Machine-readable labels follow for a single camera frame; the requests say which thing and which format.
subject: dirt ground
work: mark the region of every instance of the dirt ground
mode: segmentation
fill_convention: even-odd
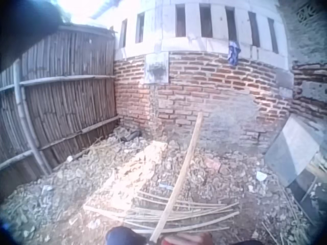
[[[50,176],[18,187],[1,205],[2,219],[10,225],[14,238],[24,244],[104,244],[106,232],[123,222],[86,210],[88,207],[125,210],[123,213],[135,207],[163,210],[163,204],[142,199],[149,197],[139,191],[168,198],[188,142],[178,144],[164,137],[157,141],[142,137],[127,143],[119,141],[128,134],[118,127],[78,160],[65,162]],[[258,181],[257,171],[268,177]],[[238,210],[239,215],[197,229],[224,228],[212,232],[216,244],[251,238],[275,244],[272,236],[278,244],[305,244],[310,239],[304,235],[307,220],[264,164],[262,155],[232,151],[219,155],[196,148],[179,199],[225,205],[238,202],[233,211]],[[185,219],[167,227],[202,224],[217,216]],[[141,225],[154,227],[155,223]]]

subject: white wall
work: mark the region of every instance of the white wall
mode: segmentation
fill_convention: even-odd
[[[199,3],[211,5],[213,38],[201,37]],[[176,4],[185,4],[186,37],[175,37]],[[115,59],[160,51],[207,51],[228,53],[228,28],[225,6],[235,8],[237,37],[241,58],[258,60],[288,69],[287,40],[284,24],[276,6],[277,0],[123,0],[110,9],[98,21],[108,28],[114,26],[116,33]],[[256,13],[260,44],[252,46],[248,11]],[[135,43],[136,20],[145,13],[142,43]],[[272,52],[268,18],[274,19],[279,54]],[[119,48],[122,21],[128,19],[126,47]]]

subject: concrete slab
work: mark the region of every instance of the concrete slab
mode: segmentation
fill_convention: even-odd
[[[303,120],[291,114],[281,133],[271,145],[264,159],[288,186],[305,169],[319,150],[323,135],[317,133]]]

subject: person's hand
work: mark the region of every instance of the person's hand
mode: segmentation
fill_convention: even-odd
[[[173,236],[164,237],[161,245],[214,245],[214,243],[210,233],[201,233],[198,235],[177,233]]]

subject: bamboo fence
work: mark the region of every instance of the bamboo fence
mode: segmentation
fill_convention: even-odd
[[[114,36],[62,26],[0,74],[0,199],[110,134]]]

